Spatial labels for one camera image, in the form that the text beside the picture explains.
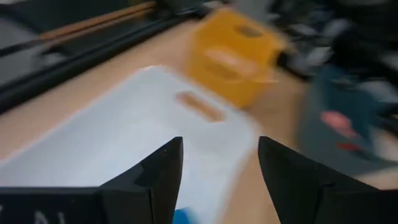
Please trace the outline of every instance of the wooden table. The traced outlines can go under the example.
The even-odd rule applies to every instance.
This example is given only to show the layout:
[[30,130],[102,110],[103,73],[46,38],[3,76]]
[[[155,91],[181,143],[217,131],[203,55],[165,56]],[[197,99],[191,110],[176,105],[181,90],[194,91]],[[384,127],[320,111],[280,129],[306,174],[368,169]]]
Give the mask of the wooden table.
[[[174,27],[1,115],[0,159],[41,138],[48,130],[123,82],[139,68],[163,64],[183,71],[188,43],[197,27],[196,22]],[[278,82],[255,104],[244,110],[258,121],[268,136],[296,148],[297,108],[306,84],[284,73],[278,73],[277,79]],[[388,178],[378,175],[378,178],[367,182],[381,188],[397,187],[397,181],[389,182],[390,178],[391,175]],[[257,149],[253,150],[251,159],[234,186],[222,223],[279,223],[261,175]]]

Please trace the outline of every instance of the table surface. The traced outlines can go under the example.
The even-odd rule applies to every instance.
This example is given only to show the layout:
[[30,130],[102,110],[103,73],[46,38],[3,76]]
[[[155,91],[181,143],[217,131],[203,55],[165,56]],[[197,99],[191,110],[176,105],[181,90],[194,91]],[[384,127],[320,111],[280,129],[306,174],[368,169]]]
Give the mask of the table surface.
[[[40,138],[139,68],[162,64],[183,72],[197,23],[190,21],[174,27],[1,115],[0,159]],[[289,74],[276,73],[278,82],[244,111],[257,120],[268,136],[295,149],[297,112],[307,84]],[[393,146],[398,144],[395,138],[386,138]],[[398,172],[383,172],[361,180],[388,189],[398,187],[397,177]],[[261,175],[257,149],[233,188],[222,223],[279,223]]]

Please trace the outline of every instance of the white cutting board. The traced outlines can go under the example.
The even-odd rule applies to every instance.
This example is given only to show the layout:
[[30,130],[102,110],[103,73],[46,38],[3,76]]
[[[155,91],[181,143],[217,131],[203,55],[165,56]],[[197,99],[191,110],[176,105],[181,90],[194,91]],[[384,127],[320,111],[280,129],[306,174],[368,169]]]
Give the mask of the white cutting board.
[[[222,111],[210,123],[176,100],[190,91]],[[234,181],[257,148],[256,125],[166,67],[148,67],[80,110],[28,148],[2,161],[1,186],[98,186],[128,170],[175,136],[183,137],[177,208],[199,222],[222,215]]]

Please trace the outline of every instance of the yellow crate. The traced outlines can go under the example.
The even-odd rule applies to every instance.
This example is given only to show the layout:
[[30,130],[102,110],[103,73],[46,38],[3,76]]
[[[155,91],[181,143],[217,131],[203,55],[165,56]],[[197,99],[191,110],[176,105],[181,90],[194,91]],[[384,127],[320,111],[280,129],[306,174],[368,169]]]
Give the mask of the yellow crate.
[[196,31],[187,73],[243,107],[270,83],[270,67],[283,46],[271,29],[232,9],[219,9]]

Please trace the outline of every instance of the yellow plastic box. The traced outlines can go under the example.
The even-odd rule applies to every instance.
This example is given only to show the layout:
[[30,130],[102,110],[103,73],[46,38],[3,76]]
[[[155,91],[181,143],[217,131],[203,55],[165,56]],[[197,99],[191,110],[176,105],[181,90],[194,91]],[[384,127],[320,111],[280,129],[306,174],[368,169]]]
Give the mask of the yellow plastic box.
[[219,9],[196,31],[187,73],[233,105],[250,105],[270,83],[283,43],[273,30],[232,9]]

